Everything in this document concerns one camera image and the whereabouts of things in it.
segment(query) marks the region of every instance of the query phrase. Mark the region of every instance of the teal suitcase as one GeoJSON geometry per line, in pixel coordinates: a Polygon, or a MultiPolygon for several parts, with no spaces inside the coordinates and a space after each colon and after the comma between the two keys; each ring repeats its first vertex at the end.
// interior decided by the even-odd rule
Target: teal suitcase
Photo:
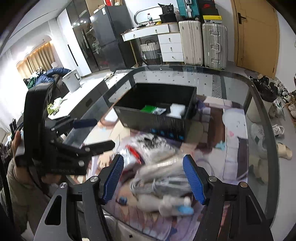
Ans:
{"type": "Polygon", "coordinates": [[[181,16],[200,19],[197,0],[177,0],[177,4],[181,16]]]}

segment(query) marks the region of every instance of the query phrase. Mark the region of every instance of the person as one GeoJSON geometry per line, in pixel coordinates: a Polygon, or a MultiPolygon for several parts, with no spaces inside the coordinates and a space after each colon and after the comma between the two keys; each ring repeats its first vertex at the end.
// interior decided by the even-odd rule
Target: person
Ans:
{"type": "MultiPolygon", "coordinates": [[[[6,177],[17,231],[23,233],[27,229],[27,222],[29,222],[30,228],[35,234],[50,198],[35,185],[26,167],[16,166],[14,156],[20,142],[21,133],[17,131],[11,145],[13,158],[9,162],[6,177]]],[[[55,189],[58,187],[60,179],[61,175],[54,174],[46,174],[41,177],[43,183],[55,189]]],[[[6,210],[4,189],[0,192],[0,203],[6,210]]]]}

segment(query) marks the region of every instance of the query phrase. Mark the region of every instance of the open black storage box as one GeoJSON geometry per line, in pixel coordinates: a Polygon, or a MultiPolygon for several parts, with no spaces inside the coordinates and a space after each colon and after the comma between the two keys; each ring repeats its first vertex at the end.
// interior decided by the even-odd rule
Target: open black storage box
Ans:
{"type": "Polygon", "coordinates": [[[184,141],[189,132],[196,104],[196,87],[137,83],[114,106],[125,127],[184,141]],[[186,106],[182,119],[167,117],[171,104],[186,106]],[[145,105],[166,108],[161,115],[141,112],[145,105]]]}

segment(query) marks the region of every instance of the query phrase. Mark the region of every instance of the wooden door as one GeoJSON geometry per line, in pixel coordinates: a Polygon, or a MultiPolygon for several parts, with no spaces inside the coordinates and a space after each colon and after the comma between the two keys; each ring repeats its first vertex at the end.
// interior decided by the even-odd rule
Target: wooden door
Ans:
{"type": "Polygon", "coordinates": [[[271,78],[279,56],[279,22],[266,0],[232,0],[236,65],[271,78]]]}

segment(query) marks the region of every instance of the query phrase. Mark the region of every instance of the gold curtain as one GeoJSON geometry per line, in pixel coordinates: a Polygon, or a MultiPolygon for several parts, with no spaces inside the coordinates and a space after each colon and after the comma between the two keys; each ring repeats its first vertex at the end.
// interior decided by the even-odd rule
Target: gold curtain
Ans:
{"type": "Polygon", "coordinates": [[[23,78],[29,78],[40,66],[47,71],[52,68],[54,55],[50,43],[46,43],[31,53],[24,61],[17,65],[17,70],[23,78]]]}

